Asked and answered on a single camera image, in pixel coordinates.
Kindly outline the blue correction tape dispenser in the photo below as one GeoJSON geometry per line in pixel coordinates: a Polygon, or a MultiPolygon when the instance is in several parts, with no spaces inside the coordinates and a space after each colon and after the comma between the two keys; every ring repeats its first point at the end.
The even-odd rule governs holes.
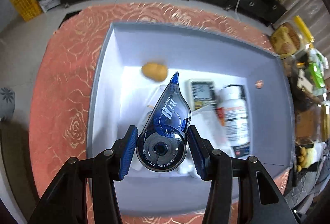
{"type": "Polygon", "coordinates": [[[163,91],[137,139],[136,153],[147,169],[168,172],[178,168],[187,154],[191,110],[181,94],[176,72],[163,91]]]}

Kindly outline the white supplement bottle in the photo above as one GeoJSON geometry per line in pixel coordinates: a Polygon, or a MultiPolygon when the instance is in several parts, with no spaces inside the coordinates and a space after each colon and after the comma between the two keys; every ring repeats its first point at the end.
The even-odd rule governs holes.
{"type": "Polygon", "coordinates": [[[228,85],[219,91],[217,114],[236,158],[250,153],[250,127],[242,85],[228,85]]]}

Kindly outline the white Panasonic AC remote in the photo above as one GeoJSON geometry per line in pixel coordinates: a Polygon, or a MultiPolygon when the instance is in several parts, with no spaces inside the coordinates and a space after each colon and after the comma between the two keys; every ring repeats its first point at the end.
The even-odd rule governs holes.
{"type": "Polygon", "coordinates": [[[190,79],[186,82],[188,104],[192,111],[211,106],[217,109],[214,82],[206,79],[190,79]]]}

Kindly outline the red rose pattern tablecloth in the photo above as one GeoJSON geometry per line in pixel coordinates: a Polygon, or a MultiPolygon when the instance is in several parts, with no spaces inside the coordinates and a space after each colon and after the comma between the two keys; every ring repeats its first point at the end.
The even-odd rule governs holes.
{"type": "Polygon", "coordinates": [[[263,26],[225,11],[169,2],[125,1],[93,5],[63,22],[50,38],[38,71],[30,110],[29,149],[36,188],[43,194],[71,156],[86,158],[90,94],[100,49],[114,21],[196,27],[246,40],[267,50],[263,26]]]}

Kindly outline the small yellow potato toy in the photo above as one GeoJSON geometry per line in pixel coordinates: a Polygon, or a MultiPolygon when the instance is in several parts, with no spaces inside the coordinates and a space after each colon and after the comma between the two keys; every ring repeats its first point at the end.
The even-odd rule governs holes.
{"type": "Polygon", "coordinates": [[[154,62],[144,64],[141,71],[144,76],[156,82],[164,81],[168,75],[167,66],[154,62]]]}

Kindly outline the yellow snack jar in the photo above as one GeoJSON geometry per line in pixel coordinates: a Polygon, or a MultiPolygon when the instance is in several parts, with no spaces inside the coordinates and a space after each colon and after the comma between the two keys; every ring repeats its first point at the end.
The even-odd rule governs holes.
{"type": "Polygon", "coordinates": [[[270,36],[270,42],[276,54],[285,59],[300,49],[300,39],[292,24],[285,22],[270,36]]]}

